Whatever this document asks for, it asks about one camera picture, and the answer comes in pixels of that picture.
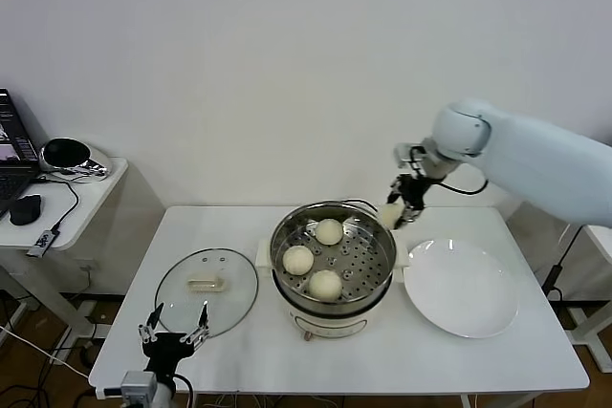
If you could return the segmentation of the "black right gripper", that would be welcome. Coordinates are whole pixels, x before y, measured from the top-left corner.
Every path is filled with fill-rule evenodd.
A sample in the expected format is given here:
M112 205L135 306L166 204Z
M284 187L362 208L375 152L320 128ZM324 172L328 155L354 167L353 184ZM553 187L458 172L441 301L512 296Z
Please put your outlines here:
M425 176L412 176L402 174L390 185L390 192L386 198L388 204L396 203L401 197L405 208L403 211L404 224L414 223L419 219L425 209L425 194L430 189L430 179Z

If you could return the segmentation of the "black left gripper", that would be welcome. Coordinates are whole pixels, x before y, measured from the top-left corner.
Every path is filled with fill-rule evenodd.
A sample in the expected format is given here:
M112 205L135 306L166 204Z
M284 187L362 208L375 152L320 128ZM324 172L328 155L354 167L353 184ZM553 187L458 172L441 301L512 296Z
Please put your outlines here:
M138 327L144 355L148 358L145 370L152 373L174 373L183 359L193 356L209 338L208 301L205 300L197 327L188 334L156 333L164 304L161 303Z

